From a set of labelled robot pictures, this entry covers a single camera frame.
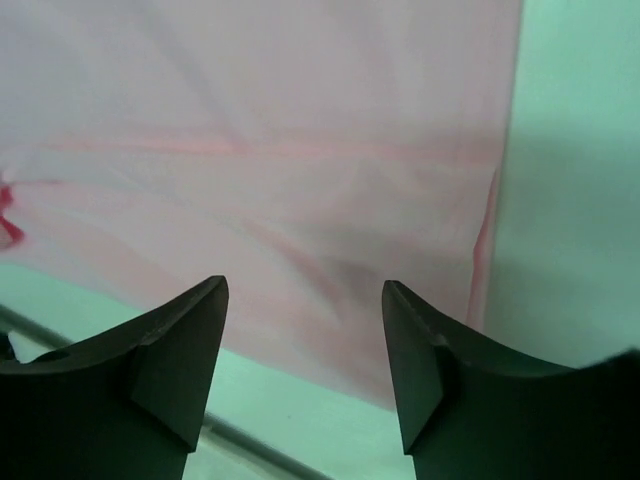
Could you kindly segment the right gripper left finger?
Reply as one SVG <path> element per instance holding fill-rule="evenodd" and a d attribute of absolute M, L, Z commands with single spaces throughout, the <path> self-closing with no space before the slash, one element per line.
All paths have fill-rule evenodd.
<path fill-rule="evenodd" d="M 103 333 L 1 362 L 5 479 L 179 479 L 197 447 L 229 300 L 210 277 Z"/>

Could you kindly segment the pink t shirt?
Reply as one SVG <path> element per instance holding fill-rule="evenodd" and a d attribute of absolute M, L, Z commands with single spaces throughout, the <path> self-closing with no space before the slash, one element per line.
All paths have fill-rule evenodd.
<path fill-rule="evenodd" d="M 394 403 L 386 280 L 483 322 L 518 1 L 5 1 L 1 259 Z"/>

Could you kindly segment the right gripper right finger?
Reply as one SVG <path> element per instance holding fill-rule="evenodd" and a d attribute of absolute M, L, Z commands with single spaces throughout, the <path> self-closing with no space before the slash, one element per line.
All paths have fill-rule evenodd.
<path fill-rule="evenodd" d="M 420 479 L 635 479 L 639 353 L 573 369 L 504 346 L 397 281 L 382 316 Z"/>

